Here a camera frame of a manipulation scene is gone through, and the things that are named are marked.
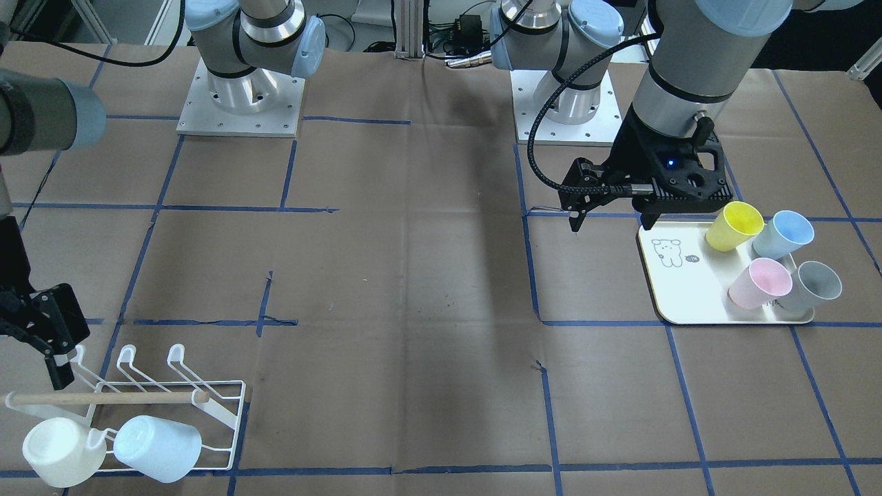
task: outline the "yellow cup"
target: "yellow cup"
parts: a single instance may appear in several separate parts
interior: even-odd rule
[[[759,210],[742,201],[730,201],[707,230],[705,239],[711,248],[728,252],[759,234],[765,225]]]

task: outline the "metal mounting plate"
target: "metal mounting plate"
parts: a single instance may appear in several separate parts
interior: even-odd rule
[[[542,107],[536,103],[533,93],[547,71],[512,71],[512,101],[514,103],[514,121],[518,128],[518,143],[527,143],[527,136],[536,114]],[[616,92],[612,88],[609,73],[603,75],[601,82],[601,103],[590,121],[579,124],[559,124],[542,120],[536,143],[542,145],[581,145],[588,147],[612,147],[618,128],[622,125],[619,114]]]
[[[276,74],[280,91],[272,107],[257,114],[237,115],[214,104],[208,90],[208,70],[199,60],[177,123],[178,134],[296,138],[303,101],[304,79]]]

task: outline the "cartoon bear drawing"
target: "cartoon bear drawing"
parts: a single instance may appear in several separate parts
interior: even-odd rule
[[[683,257],[680,256],[679,239],[654,239],[655,254],[665,267],[682,267]]]

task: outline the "blue cup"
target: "blue cup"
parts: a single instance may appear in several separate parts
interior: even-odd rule
[[[792,210],[781,210],[753,238],[753,251],[760,257],[777,260],[814,238],[815,229],[808,219]]]

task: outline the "pink cup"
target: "pink cup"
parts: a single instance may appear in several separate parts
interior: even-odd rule
[[[793,289],[790,273],[777,260],[755,259],[729,286],[729,298],[748,310],[759,308]]]

